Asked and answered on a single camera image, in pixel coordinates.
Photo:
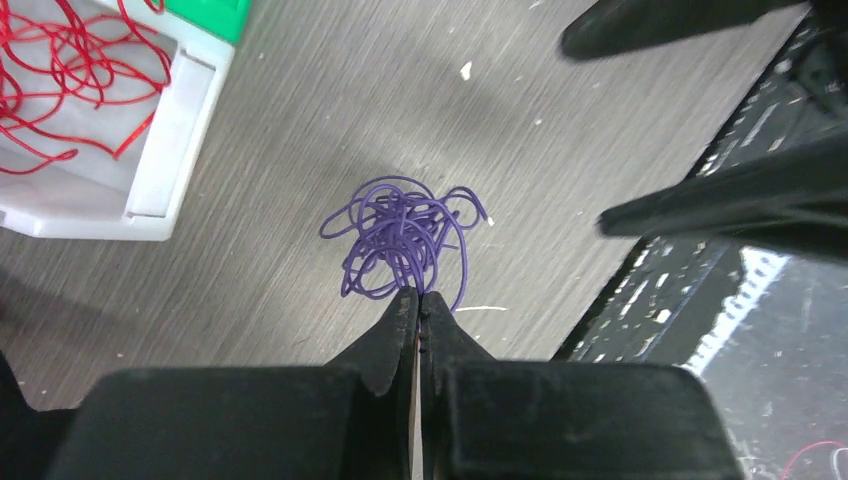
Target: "plastic container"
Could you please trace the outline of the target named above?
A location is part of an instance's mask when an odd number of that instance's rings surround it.
[[[49,0],[15,0],[10,7],[38,18],[44,15],[46,2]],[[68,102],[49,120],[61,124],[61,129],[54,128],[64,134],[81,134],[117,146],[155,109],[145,135],[117,161],[106,152],[83,146],[76,158],[39,172],[0,174],[0,226],[42,238],[161,241],[171,236],[233,58],[233,45],[221,37],[226,34],[237,40],[238,34],[233,32],[240,33],[244,25],[244,17],[234,18],[231,28],[216,32],[220,35],[216,36],[186,19],[191,15],[185,8],[192,0],[171,2],[184,8],[180,16],[170,11],[157,15],[141,0],[125,1],[130,16],[166,37],[163,46],[173,53],[172,83],[158,98],[104,107],[96,115],[90,113],[90,106],[80,110]],[[83,17],[106,9],[117,11],[116,0],[72,3]],[[238,11],[246,17],[247,2],[228,3],[240,5]],[[154,61],[152,58],[128,60],[137,66],[137,62]],[[14,75],[22,83],[27,81],[18,78],[17,72]],[[56,141],[34,134],[27,141],[51,152],[60,148]],[[0,162],[4,167],[25,169],[40,160],[0,135]]]

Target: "red wire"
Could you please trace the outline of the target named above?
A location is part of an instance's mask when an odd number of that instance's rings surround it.
[[[70,144],[89,145],[107,152],[117,160],[149,127],[153,121],[150,113],[117,148],[111,148],[90,138],[63,135],[40,127],[44,121],[55,116],[67,98],[90,103],[94,110],[109,105],[123,106],[154,98],[171,83],[171,59],[168,53],[150,39],[147,34],[157,32],[132,18],[124,5],[118,0],[117,15],[96,15],[83,20],[74,12],[69,0],[54,0],[62,11],[65,22],[36,22],[26,16],[14,13],[8,0],[0,0],[0,134],[19,145],[30,154],[40,158],[42,163],[27,170],[10,170],[0,167],[0,173],[26,175],[37,172],[53,162],[70,160],[79,153],[79,149],[70,148],[58,155],[50,155],[23,141],[18,130],[27,130],[36,135],[59,140]],[[143,0],[154,13],[165,11],[164,0]],[[104,38],[89,30],[104,22],[120,22],[126,27],[115,38]],[[50,54],[47,68],[27,63],[15,52],[15,45],[44,43]],[[151,75],[133,67],[129,63],[109,56],[115,47],[134,46],[156,55],[161,65],[164,80],[156,80]],[[6,62],[11,61],[34,75],[49,76],[56,84],[56,91],[25,91],[19,82],[9,73]],[[150,91],[128,98],[114,98],[109,89],[119,78],[132,79],[150,86]],[[22,109],[27,100],[53,99],[55,104],[46,113],[34,118],[23,118]]]
[[[823,447],[823,446],[826,446],[826,445],[830,445],[830,446],[836,447],[836,448],[845,448],[845,444],[843,444],[842,442],[836,442],[836,441],[833,441],[833,440],[824,440],[822,442],[811,443],[811,444],[801,448],[797,452],[795,452],[795,455],[792,455],[792,458],[790,458],[789,461],[786,462],[786,466],[783,467],[783,473],[780,474],[780,480],[788,480],[789,479],[789,474],[792,472],[792,467],[795,466],[795,462],[797,462],[798,459],[801,458],[801,455],[809,452],[810,450],[812,450],[814,448]]]

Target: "wood grain surface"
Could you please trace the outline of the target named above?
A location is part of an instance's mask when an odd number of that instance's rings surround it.
[[[326,361],[385,305],[339,297],[351,240],[317,229],[386,174],[479,194],[497,223],[468,237],[464,305],[507,310],[457,319],[498,357],[550,357],[630,246],[595,216],[679,180],[802,13],[572,64],[556,44],[589,4],[256,0],[170,241],[0,233],[27,398],[74,405],[131,365]]]

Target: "black object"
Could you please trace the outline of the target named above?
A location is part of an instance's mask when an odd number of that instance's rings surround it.
[[[561,49],[575,60],[618,55],[753,23],[802,1],[600,0],[565,30]]]
[[[718,237],[848,260],[848,135],[769,153],[601,214],[605,235]]]
[[[836,74],[848,84],[848,4],[843,0],[810,0],[822,24],[822,36],[834,59]]]
[[[30,408],[0,352],[0,478],[43,478],[74,414]]]
[[[800,23],[687,178],[664,192],[702,215],[684,219],[670,198],[649,195],[625,207],[641,218],[625,208],[602,217],[610,233],[661,233],[637,243],[555,356],[696,371],[748,478],[835,478],[830,455],[848,440],[848,265],[834,245],[845,211],[831,210],[844,204],[845,183],[829,183],[848,163],[838,151],[848,98],[838,73],[845,57],[828,40],[839,18],[821,11]],[[836,168],[816,182],[828,162]],[[729,188],[745,175],[755,179]],[[702,190],[710,184],[719,190]],[[652,206],[670,216],[642,209]],[[738,228],[764,218],[774,224]]]
[[[116,373],[33,445],[51,480],[409,479],[416,342],[426,480],[743,478],[688,372],[496,361],[410,288],[324,366]]]

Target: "tangled purple wire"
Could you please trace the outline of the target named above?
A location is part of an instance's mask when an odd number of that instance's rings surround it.
[[[415,185],[419,191],[404,192],[399,187],[381,183],[402,181]],[[465,200],[475,209],[474,221],[459,223],[459,211],[451,210],[447,202]],[[327,233],[327,226],[347,213],[350,225]],[[331,239],[356,231],[347,258],[342,262],[342,297],[354,292],[373,300],[386,298],[402,286],[414,285],[419,294],[433,289],[439,274],[439,255],[445,249],[459,250],[462,259],[462,280],[459,293],[451,307],[456,310],[468,282],[468,255],[464,231],[476,227],[480,219],[492,225],[492,220],[469,188],[454,187],[447,195],[436,198],[421,182],[408,177],[386,176],[365,183],[353,193],[350,203],[329,216],[321,224],[321,238]],[[455,231],[459,245],[448,244],[448,234]],[[378,287],[366,287],[364,277],[380,262],[391,270],[393,280]]]

